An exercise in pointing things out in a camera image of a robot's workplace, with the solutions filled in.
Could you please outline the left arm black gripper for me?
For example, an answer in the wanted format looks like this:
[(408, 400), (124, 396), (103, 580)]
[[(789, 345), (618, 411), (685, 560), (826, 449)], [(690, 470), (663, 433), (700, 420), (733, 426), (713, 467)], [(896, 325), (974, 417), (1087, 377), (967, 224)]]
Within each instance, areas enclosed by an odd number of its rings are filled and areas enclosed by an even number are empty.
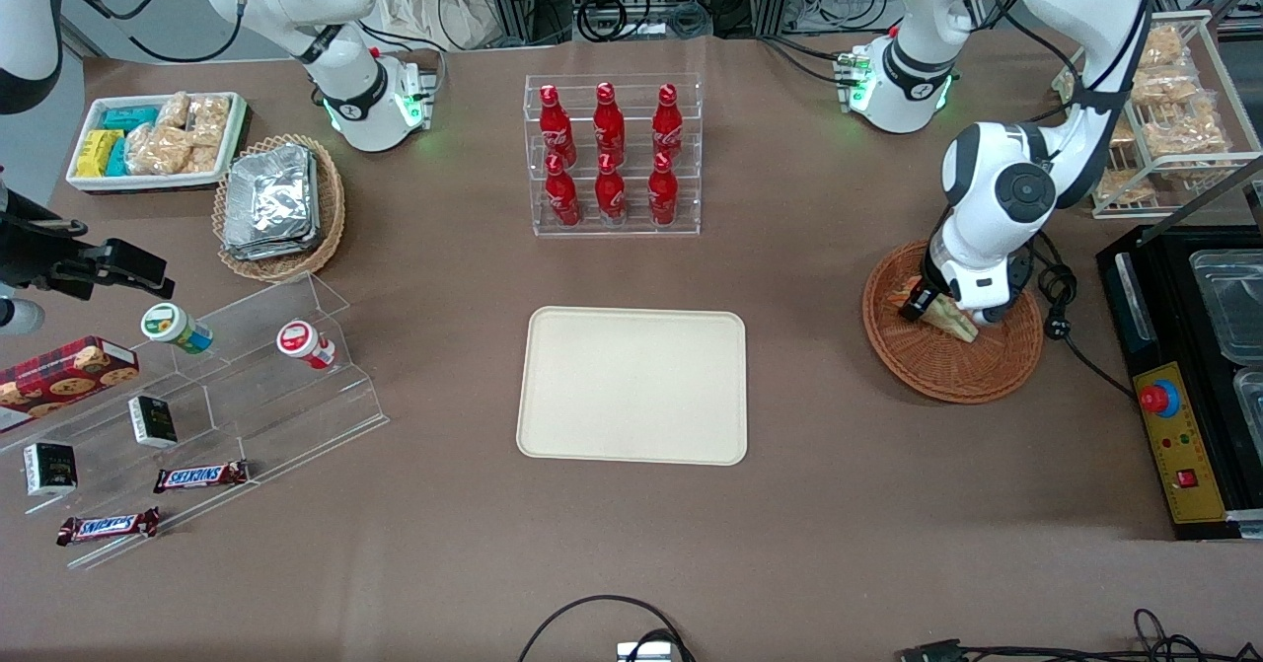
[[(1031, 253), (1013, 253), (1007, 258), (1007, 303), (973, 312), (974, 323), (990, 328), (1000, 325), (1007, 312), (1018, 302), (1033, 274)], [(927, 280), (913, 280), (908, 296), (899, 307), (899, 316), (907, 322), (918, 322), (928, 315), (938, 297), (938, 291)]]

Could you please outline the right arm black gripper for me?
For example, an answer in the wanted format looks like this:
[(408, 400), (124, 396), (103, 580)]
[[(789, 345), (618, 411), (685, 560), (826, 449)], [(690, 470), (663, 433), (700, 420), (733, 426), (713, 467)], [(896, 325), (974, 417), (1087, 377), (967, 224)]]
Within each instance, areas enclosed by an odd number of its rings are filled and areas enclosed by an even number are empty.
[[(88, 232), (86, 224), (63, 220), (5, 186), (1, 203), (4, 286), (59, 292), (81, 301), (88, 301), (96, 286), (129, 287), (160, 301), (176, 296), (176, 280), (165, 274), (163, 258), (115, 238), (96, 249), (81, 240)], [(95, 250), (96, 260), (91, 256)]]

